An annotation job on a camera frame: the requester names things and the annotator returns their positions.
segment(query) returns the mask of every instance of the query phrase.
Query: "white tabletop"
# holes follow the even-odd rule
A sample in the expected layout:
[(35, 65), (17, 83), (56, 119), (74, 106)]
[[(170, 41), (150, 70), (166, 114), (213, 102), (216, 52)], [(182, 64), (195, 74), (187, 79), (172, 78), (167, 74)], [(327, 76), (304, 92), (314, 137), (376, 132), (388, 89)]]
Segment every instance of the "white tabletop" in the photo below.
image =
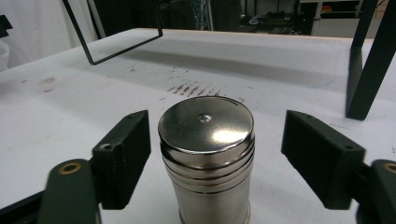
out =
[[(93, 54), (155, 36), (133, 30), (93, 43)], [(198, 95), (227, 96), (255, 119), (251, 223), (356, 223), (330, 211), (280, 153), (287, 109), (311, 114), (367, 149), (365, 161), (396, 160), (396, 62), (367, 120), (346, 119), (351, 39), (165, 31), (164, 37), (92, 66), (81, 48), (0, 73), (0, 207), (45, 187), (62, 161), (91, 149), (125, 115), (148, 109), (152, 152), (130, 204), (104, 223), (179, 223), (157, 124), (167, 108)], [(363, 48), (367, 57), (371, 42)]]

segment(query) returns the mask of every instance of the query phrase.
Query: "silver cylinder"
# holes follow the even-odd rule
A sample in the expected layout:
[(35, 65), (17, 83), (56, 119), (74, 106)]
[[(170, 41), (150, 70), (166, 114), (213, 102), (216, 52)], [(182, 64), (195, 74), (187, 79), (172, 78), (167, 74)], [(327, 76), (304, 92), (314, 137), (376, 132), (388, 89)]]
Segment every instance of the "silver cylinder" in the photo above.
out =
[(191, 98), (163, 114), (161, 151), (182, 223), (249, 223), (253, 126), (244, 105), (218, 96)]

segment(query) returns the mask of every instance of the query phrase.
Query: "cylinder lid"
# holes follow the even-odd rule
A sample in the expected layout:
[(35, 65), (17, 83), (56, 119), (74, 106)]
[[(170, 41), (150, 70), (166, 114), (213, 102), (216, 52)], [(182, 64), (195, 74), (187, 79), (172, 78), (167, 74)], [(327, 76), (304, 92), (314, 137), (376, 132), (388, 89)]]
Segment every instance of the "cylinder lid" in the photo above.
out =
[[(254, 139), (248, 109), (218, 96), (191, 98), (172, 106), (161, 117), (158, 129), (163, 153), (198, 167), (233, 161)], [(221, 157), (207, 157), (219, 153)]]

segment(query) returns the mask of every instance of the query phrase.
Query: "brass insert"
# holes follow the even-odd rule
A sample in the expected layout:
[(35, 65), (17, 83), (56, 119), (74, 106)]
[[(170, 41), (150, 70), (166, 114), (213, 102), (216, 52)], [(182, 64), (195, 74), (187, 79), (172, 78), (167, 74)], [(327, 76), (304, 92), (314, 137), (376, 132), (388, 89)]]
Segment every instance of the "brass insert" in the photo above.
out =
[(81, 163), (79, 162), (70, 162), (61, 167), (59, 169), (59, 173), (61, 175), (70, 175), (73, 174), (75, 171), (79, 170), (81, 168)]
[(385, 169), (396, 174), (396, 163), (386, 163), (384, 166), (385, 166)]

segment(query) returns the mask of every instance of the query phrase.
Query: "black metal frame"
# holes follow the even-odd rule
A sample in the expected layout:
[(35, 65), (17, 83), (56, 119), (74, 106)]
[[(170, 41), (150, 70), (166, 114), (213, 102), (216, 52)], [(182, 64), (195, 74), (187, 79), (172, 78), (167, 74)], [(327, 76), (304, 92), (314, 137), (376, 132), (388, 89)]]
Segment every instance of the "black metal frame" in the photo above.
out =
[(361, 47), (375, 13), (377, 1), (364, 0), (349, 56), (346, 117), (365, 120), (396, 51), (396, 1), (389, 0), (367, 61), (362, 68)]
[(155, 40), (155, 39), (158, 39), (158, 38), (160, 38), (161, 36), (163, 36), (163, 28), (162, 28), (162, 25), (161, 25), (160, 17), (159, 17), (159, 15), (158, 15), (158, 13), (155, 11), (155, 7), (153, 7), (152, 2), (150, 2), (150, 1), (151, 1), (151, 0), (144, 0), (145, 6), (146, 6), (146, 8), (148, 9), (149, 14), (152, 14), (152, 15), (154, 15), (154, 17), (155, 17), (155, 23), (156, 23), (156, 25), (157, 25), (158, 35), (155, 36), (155, 37), (152, 37), (151, 39), (148, 39), (148, 40), (143, 41), (143, 42), (141, 42), (141, 43), (139, 43), (139, 44), (133, 45), (133, 46), (127, 48), (127, 49), (123, 49), (123, 50), (121, 50), (121, 51), (119, 51), (119, 52), (117, 52), (117, 53), (111, 54), (111, 55), (109, 55), (109, 56), (107, 56), (107, 57), (105, 57), (105, 58), (103, 58), (103, 59), (100, 59), (100, 60), (94, 62), (94, 61), (93, 61), (93, 58), (92, 58), (92, 56), (91, 56), (90, 50), (88, 49), (87, 42), (85, 41), (84, 36), (82, 35), (81, 30), (79, 29), (79, 26), (78, 26), (76, 17), (75, 17), (75, 15), (74, 15), (74, 13), (73, 13), (72, 8), (70, 7), (69, 0), (63, 0), (63, 2), (64, 2), (64, 7), (66, 8), (66, 11), (67, 11), (67, 13), (69, 14), (70, 20), (71, 20), (71, 22), (73, 23), (73, 26), (74, 26), (75, 29), (76, 29), (79, 42), (81, 43), (81, 46), (82, 46), (82, 48), (84, 49), (85, 54), (87, 55), (88, 61), (89, 61), (90, 64), (92, 64), (92, 65), (97, 65), (97, 64), (102, 63), (102, 62), (104, 62), (104, 61), (107, 61), (107, 60), (109, 60), (109, 59), (112, 59), (112, 58), (114, 58), (114, 57), (116, 57), (116, 56), (119, 56), (119, 55), (121, 55), (121, 54), (123, 54), (123, 53), (125, 53), (125, 52), (127, 52), (127, 51), (129, 51), (129, 50), (131, 50), (131, 49), (136, 49), (136, 48), (138, 48), (138, 47), (140, 47), (140, 46), (142, 46), (142, 45), (147, 44), (148, 42), (151, 42), (151, 41), (153, 41), (153, 40)]

